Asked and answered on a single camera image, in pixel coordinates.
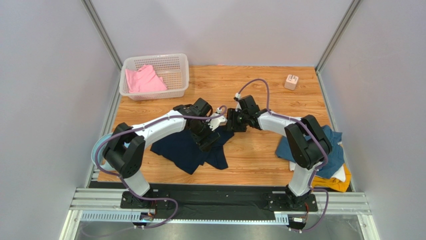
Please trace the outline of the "navy blue t shirt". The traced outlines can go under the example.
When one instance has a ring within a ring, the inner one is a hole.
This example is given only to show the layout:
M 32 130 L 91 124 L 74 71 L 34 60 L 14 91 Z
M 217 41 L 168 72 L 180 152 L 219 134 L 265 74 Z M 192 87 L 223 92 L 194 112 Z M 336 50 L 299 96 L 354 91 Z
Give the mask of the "navy blue t shirt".
M 151 145 L 151 151 L 173 162 L 179 169 L 192 175 L 199 166 L 205 163 L 218 170 L 227 169 L 228 163 L 224 153 L 224 145 L 234 136 L 224 126 L 216 129 L 220 134 L 210 151 L 201 151 L 191 137 L 189 130 L 168 135 Z

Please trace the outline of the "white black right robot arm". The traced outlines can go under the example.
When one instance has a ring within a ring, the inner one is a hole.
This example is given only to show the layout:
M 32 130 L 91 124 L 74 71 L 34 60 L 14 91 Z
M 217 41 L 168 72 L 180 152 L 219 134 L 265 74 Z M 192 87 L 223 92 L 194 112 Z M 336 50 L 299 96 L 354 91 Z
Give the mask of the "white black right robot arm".
M 269 131 L 287 138 L 296 163 L 293 176 L 285 187 L 282 203 L 298 210 L 307 205 L 316 172 L 328 161 L 332 145 L 313 115 L 295 118 L 268 109 L 260 109 L 251 95 L 236 94 L 236 108 L 227 111 L 226 128 L 246 132 L 247 127 Z

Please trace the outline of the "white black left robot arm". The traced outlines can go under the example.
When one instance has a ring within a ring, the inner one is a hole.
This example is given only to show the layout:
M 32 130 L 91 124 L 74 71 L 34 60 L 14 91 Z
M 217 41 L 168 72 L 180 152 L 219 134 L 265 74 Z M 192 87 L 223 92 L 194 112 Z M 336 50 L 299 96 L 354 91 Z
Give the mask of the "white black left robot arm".
M 119 124 L 111 136 L 96 149 L 94 162 L 104 173 L 109 171 L 100 166 L 99 155 L 113 168 L 111 175 L 118 177 L 137 201 L 167 203 L 169 197 L 147 197 L 150 184 L 140 171 L 145 149 L 153 143 L 175 133 L 188 130 L 197 147 L 208 152 L 220 138 L 215 130 L 226 121 L 227 107 L 222 105 L 215 112 L 202 98 L 194 104 L 178 105 L 165 115 L 146 123 L 129 126 Z

